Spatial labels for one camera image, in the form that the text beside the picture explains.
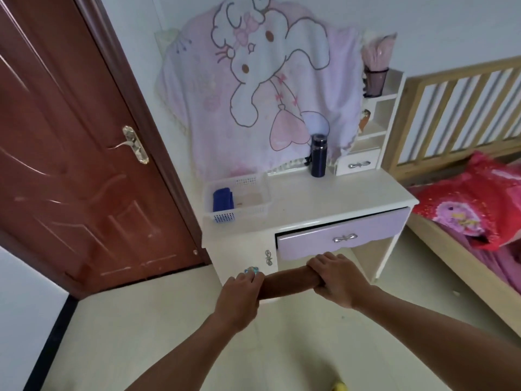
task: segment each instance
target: plastic basket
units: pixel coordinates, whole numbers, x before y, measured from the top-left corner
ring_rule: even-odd
[[[235,208],[213,212],[214,192],[222,188],[230,188]],[[266,216],[271,204],[268,175],[250,174],[207,182],[204,186],[203,200],[205,216],[213,218],[218,223],[244,217]]]

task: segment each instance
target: thermos bottle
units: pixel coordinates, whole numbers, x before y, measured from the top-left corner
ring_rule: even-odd
[[[327,136],[313,134],[311,139],[311,175],[323,177],[326,174]]]

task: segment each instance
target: red pillow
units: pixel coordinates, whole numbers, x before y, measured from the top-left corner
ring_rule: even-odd
[[[521,231],[521,172],[474,152],[465,172],[415,195],[413,212],[467,236],[471,245],[497,250]]]

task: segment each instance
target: bed railing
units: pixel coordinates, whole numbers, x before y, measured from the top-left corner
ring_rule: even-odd
[[[521,56],[408,78],[382,167],[397,180],[521,151]]]

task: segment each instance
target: wooden bed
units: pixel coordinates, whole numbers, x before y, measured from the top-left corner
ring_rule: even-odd
[[[461,171],[474,150],[521,152],[520,73],[521,56],[408,78],[382,168],[408,186]],[[407,225],[521,336],[520,294],[436,223]]]

